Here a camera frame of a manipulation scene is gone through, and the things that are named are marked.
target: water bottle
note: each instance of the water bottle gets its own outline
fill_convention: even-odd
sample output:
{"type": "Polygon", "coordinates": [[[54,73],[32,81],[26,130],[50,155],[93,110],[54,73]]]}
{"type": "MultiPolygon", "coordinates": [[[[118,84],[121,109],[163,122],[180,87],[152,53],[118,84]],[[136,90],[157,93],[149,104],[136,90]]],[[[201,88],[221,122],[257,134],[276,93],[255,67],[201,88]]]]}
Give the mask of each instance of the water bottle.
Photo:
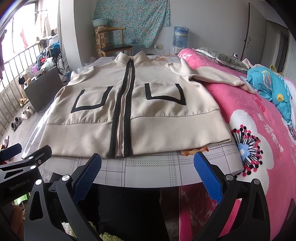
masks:
{"type": "Polygon", "coordinates": [[[188,27],[174,27],[173,46],[178,48],[187,47],[189,28],[188,27]]]}

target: jacket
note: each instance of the jacket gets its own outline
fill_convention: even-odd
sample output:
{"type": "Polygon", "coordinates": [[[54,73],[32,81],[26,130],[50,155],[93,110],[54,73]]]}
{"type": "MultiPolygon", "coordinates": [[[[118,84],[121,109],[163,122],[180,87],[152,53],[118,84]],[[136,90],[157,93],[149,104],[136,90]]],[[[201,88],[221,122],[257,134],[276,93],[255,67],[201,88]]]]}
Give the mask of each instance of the jacket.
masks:
{"type": "Polygon", "coordinates": [[[199,148],[231,139],[218,104],[197,80],[251,91],[238,77],[212,67],[189,68],[120,53],[90,67],[56,95],[40,147],[53,155],[115,158],[199,148]]]}

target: metal railing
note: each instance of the metal railing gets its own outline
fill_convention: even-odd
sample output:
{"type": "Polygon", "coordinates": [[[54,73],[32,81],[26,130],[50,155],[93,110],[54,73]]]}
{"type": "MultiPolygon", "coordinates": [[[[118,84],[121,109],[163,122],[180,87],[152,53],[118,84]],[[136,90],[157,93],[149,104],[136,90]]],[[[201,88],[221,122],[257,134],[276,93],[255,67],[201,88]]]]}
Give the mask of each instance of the metal railing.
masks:
{"type": "Polygon", "coordinates": [[[18,79],[25,69],[35,65],[40,54],[38,43],[28,46],[4,63],[3,80],[0,83],[0,137],[20,108],[19,99],[22,98],[22,95],[18,79]]]}

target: wooden chair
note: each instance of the wooden chair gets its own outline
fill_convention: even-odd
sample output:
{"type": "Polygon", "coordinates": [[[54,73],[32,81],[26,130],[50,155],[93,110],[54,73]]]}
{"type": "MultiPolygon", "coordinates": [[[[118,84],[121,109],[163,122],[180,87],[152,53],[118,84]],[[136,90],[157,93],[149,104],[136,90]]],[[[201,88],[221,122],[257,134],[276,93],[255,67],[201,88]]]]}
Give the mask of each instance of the wooden chair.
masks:
{"type": "Polygon", "coordinates": [[[131,50],[132,50],[132,45],[128,45],[128,44],[124,44],[123,42],[123,31],[126,28],[105,28],[102,30],[98,31],[99,34],[99,44],[100,44],[100,49],[99,49],[99,53],[101,55],[101,57],[106,57],[108,53],[112,53],[112,52],[119,52],[122,51],[124,53],[125,50],[129,50],[129,55],[131,56],[131,50]],[[116,31],[116,30],[121,30],[121,44],[117,44],[117,45],[110,45],[107,47],[102,48],[102,41],[101,41],[101,33],[104,32],[112,32],[112,31],[116,31]]]}

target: jacket pocket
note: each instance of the jacket pocket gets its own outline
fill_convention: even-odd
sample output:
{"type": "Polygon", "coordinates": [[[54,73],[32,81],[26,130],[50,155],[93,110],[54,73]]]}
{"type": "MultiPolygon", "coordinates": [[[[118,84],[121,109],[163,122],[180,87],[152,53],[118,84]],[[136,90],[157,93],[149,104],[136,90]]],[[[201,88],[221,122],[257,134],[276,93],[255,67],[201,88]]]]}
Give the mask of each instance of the jacket pocket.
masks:
{"type": "Polygon", "coordinates": [[[184,92],[179,84],[146,83],[145,94],[147,100],[161,99],[186,105],[184,92]]]}
{"type": "Polygon", "coordinates": [[[113,86],[83,89],[77,96],[71,113],[81,110],[93,110],[104,106],[113,86]]]}

